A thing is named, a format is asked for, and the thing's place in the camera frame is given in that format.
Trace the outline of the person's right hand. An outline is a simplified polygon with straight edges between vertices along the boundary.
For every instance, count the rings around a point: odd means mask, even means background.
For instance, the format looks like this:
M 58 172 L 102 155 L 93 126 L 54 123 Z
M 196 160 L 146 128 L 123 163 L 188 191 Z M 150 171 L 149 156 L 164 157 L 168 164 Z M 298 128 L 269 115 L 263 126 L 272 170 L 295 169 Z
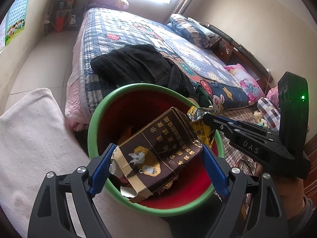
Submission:
M 305 207 L 303 180 L 277 175 L 272 175 L 272 179 L 284 205 L 286 218 L 295 218 Z

